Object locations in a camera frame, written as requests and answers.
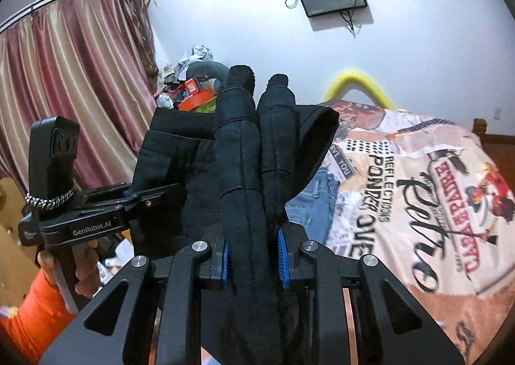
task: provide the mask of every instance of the triangular cutout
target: triangular cutout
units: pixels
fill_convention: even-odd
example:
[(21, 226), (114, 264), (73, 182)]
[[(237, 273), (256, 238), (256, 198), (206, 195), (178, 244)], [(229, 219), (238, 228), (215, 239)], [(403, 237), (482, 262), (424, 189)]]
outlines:
[(422, 327), (420, 317), (403, 301), (401, 296), (391, 286), (390, 282), (384, 280), (381, 284), (381, 291), (395, 334), (402, 335)]
[(120, 282), (104, 302), (84, 321), (84, 327), (104, 336), (112, 336), (128, 289), (127, 281)]

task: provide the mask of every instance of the silver screw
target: silver screw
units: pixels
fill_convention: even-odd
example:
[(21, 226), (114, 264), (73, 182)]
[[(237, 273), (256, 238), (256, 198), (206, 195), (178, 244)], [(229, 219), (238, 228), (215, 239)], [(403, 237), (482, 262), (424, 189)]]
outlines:
[(367, 266), (375, 266), (375, 265), (377, 265), (379, 263), (379, 260), (374, 255), (366, 255), (363, 258), (363, 262)]
[(145, 256), (135, 256), (130, 262), (132, 266), (140, 267), (147, 263), (147, 258)]
[(316, 249), (318, 249), (318, 243), (316, 243), (314, 240), (306, 240), (304, 243), (302, 243), (302, 247), (308, 252), (314, 252)]
[(202, 252), (203, 250), (206, 250), (208, 248), (208, 244), (205, 241), (196, 241), (192, 244), (192, 249), (195, 252)]

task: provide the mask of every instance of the orange sleeve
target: orange sleeve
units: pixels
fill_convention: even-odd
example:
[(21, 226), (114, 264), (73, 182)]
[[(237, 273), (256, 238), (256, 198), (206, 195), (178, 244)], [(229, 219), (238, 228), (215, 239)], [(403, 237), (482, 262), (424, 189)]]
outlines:
[(25, 358), (36, 364), (74, 317), (66, 311), (59, 290), (48, 283), (40, 270), (18, 314), (0, 321), (0, 325)]

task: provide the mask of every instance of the yellow foam tube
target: yellow foam tube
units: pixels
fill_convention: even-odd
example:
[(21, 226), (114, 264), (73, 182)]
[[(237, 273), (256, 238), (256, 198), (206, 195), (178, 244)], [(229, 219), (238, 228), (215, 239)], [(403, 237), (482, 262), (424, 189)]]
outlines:
[(324, 101), (338, 98), (342, 89), (350, 81), (354, 81), (362, 85), (365, 88), (365, 91), (367, 91), (370, 96), (375, 99), (380, 107), (385, 109), (394, 109), (392, 102), (383, 93), (379, 86), (377, 86), (372, 79), (357, 71), (346, 71), (345, 73), (339, 75), (331, 84), (331, 86), (329, 86), (329, 89), (325, 92)]

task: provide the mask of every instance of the curtain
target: curtain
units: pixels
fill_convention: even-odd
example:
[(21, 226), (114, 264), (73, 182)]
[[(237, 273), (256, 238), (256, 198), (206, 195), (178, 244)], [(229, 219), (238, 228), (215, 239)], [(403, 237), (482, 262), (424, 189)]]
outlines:
[(141, 1), (58, 0), (0, 34), (0, 176), (26, 191), (31, 125), (61, 115), (81, 126), (79, 187), (131, 181), (155, 108)]

